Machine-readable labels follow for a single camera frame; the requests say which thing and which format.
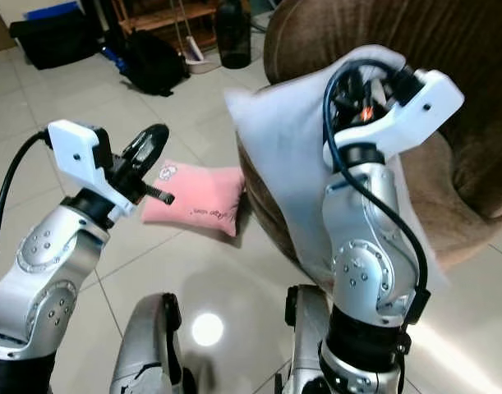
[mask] dustpan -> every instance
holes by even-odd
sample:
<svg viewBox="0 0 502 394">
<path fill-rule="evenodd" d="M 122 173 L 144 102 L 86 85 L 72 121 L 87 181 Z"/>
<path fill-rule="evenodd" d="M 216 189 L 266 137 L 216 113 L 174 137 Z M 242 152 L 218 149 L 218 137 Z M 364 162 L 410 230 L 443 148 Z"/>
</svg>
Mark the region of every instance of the dustpan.
<svg viewBox="0 0 502 394">
<path fill-rule="evenodd" d="M 196 40 L 191 32 L 191 27 L 188 24 L 187 14 L 185 13 L 185 7 L 183 6 L 183 0 L 178 0 L 179 7 L 181 8 L 181 13 L 183 20 L 185 21 L 185 26 L 187 27 L 188 36 L 186 37 L 187 45 L 183 44 L 182 35 L 179 30 L 179 24 L 177 22 L 177 9 L 174 6 L 174 0 L 170 0 L 170 7 L 174 12 L 174 26 L 176 27 L 177 41 L 179 42 L 179 47 L 182 51 L 182 55 L 185 58 L 185 62 L 188 65 L 189 72 L 191 74 L 204 74 L 206 72 L 212 71 L 218 68 L 220 64 L 212 62 L 206 59 L 203 53 L 198 47 Z"/>
</svg>

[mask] silver metal casing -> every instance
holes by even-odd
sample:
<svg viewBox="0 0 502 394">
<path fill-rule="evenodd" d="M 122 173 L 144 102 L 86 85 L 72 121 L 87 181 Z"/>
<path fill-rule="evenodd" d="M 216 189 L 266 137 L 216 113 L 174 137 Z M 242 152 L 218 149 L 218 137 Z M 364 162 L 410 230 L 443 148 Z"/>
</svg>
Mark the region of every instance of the silver metal casing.
<svg viewBox="0 0 502 394">
<path fill-rule="evenodd" d="M 323 376 L 318 345 L 329 326 L 326 294 L 317 286 L 299 285 L 291 373 L 283 394 L 302 394 L 304 386 Z"/>
<path fill-rule="evenodd" d="M 54 209 L 21 242 L 0 281 L 0 360 L 51 355 L 108 233 L 81 213 Z"/>
<path fill-rule="evenodd" d="M 398 213 L 391 170 L 366 163 L 350 172 Z M 364 323 L 401 326 L 414 297 L 417 262 L 397 225 L 339 173 L 325 189 L 322 214 L 333 251 L 334 304 Z"/>
<path fill-rule="evenodd" d="M 127 325 L 113 372 L 110 394 L 182 394 L 170 380 L 167 318 L 161 294 L 140 300 Z M 173 348 L 179 355 L 177 334 Z"/>
</svg>

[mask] black backpack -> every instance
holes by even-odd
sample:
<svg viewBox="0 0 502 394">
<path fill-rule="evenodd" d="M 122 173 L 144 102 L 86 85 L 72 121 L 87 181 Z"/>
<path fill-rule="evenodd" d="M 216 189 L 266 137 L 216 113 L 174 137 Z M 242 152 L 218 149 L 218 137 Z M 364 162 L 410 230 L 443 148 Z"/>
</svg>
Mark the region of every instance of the black backpack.
<svg viewBox="0 0 502 394">
<path fill-rule="evenodd" d="M 26 56 L 39 70 L 77 62 L 99 48 L 81 10 L 12 22 L 10 36 L 21 41 Z"/>
<path fill-rule="evenodd" d="M 147 94 L 168 97 L 170 90 L 190 76 L 185 58 L 176 49 L 148 31 L 134 31 L 122 54 L 121 74 Z"/>
</svg>

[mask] black cable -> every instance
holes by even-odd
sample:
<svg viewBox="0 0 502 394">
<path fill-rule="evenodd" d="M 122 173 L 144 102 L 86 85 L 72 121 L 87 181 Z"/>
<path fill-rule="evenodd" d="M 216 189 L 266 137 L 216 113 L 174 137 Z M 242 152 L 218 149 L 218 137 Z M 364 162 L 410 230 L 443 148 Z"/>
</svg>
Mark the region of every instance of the black cable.
<svg viewBox="0 0 502 394">
<path fill-rule="evenodd" d="M 409 239 L 413 250 L 415 251 L 415 255 L 417 256 L 417 262 L 419 267 L 419 275 L 418 275 L 418 283 L 416 289 L 421 289 L 426 291 L 427 280 L 428 280 L 428 266 L 426 255 L 424 253 L 424 249 L 422 248 L 421 243 L 411 230 L 411 228 L 406 224 L 404 220 L 386 205 L 382 200 L 378 199 L 375 195 L 373 195 L 364 185 L 362 185 L 359 181 L 355 179 L 355 177 L 351 174 L 348 167 L 343 162 L 339 149 L 337 148 L 334 142 L 334 128 L 333 128 L 333 115 L 331 114 L 331 103 L 333 101 L 333 94 L 335 93 L 335 88 L 347 73 L 352 72 L 358 69 L 361 66 L 375 66 L 380 68 L 382 71 L 385 71 L 389 78 L 396 75 L 400 70 L 395 70 L 391 66 L 387 64 L 375 60 L 375 59 L 361 59 L 344 63 L 331 77 L 327 87 L 325 88 L 324 93 L 324 107 L 323 107 L 323 116 L 324 116 L 324 133 L 325 138 L 327 140 L 329 151 L 331 152 L 331 156 L 333 158 L 333 163 L 336 169 L 338 169 L 345 180 L 359 193 L 365 196 L 368 200 L 370 200 L 377 208 L 379 208 L 383 213 L 385 213 L 404 233 L 404 235 Z"/>
<path fill-rule="evenodd" d="M 397 393 L 402 394 L 404 391 L 404 383 L 406 382 L 406 361 L 402 353 L 397 354 L 397 363 L 400 367 L 400 379 L 398 380 Z"/>
<path fill-rule="evenodd" d="M 4 177 L 4 182 L 2 183 L 1 191 L 0 191 L 0 233 L 1 233 L 1 225 L 2 225 L 2 215 L 4 214 L 4 206 L 6 205 L 7 194 L 10 190 L 10 185 L 12 184 L 13 176 L 15 175 L 16 169 L 19 166 L 22 158 L 28 151 L 28 149 L 38 140 L 46 140 L 48 138 L 48 134 L 45 131 L 40 131 L 34 135 L 32 135 L 26 142 L 21 146 L 21 148 L 16 153 L 15 157 L 10 164 L 10 167 L 7 169 L 6 176 Z"/>
</svg>

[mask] brown velvet upholstery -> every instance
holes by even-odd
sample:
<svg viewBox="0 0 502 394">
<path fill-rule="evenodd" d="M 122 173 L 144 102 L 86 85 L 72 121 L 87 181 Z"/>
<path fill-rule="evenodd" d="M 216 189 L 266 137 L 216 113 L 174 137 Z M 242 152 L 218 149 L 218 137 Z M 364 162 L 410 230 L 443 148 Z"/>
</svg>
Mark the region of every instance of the brown velvet upholstery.
<svg viewBox="0 0 502 394">
<path fill-rule="evenodd" d="M 442 135 L 403 155 L 413 206 L 448 267 L 502 226 L 502 0 L 283 0 L 265 38 L 265 72 L 276 84 L 363 44 L 439 69 L 466 95 Z M 282 214 L 241 145 L 240 155 L 258 218 L 294 258 Z"/>
</svg>

